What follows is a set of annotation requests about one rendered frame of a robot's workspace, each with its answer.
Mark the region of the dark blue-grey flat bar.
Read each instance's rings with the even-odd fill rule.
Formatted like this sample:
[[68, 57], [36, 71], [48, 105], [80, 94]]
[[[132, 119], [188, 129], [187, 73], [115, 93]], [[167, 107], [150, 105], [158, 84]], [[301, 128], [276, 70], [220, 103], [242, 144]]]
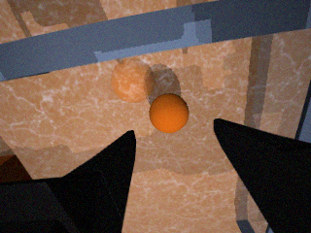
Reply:
[[174, 7], [0, 44], [0, 83], [137, 54], [308, 28], [311, 0], [218, 0]]

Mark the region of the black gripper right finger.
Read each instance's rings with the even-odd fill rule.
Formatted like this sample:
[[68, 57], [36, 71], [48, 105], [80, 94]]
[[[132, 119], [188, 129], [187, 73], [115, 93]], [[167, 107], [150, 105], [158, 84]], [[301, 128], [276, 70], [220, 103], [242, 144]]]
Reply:
[[226, 157], [273, 233], [311, 233], [311, 143], [214, 119]]

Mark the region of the clear l-shaped low wall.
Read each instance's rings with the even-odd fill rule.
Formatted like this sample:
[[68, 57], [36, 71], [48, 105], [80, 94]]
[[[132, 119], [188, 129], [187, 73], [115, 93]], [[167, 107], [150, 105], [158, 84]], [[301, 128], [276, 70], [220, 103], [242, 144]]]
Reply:
[[[250, 127], [294, 139], [311, 81], [311, 28], [260, 37]], [[242, 183], [238, 217], [242, 233], [265, 233], [267, 222]]]

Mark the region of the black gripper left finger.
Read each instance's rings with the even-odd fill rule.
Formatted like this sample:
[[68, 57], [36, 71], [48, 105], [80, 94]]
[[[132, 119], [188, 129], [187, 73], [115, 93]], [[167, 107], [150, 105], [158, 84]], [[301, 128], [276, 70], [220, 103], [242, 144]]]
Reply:
[[0, 222], [57, 219], [69, 233], [121, 233], [135, 153], [129, 130], [61, 178], [0, 183]]

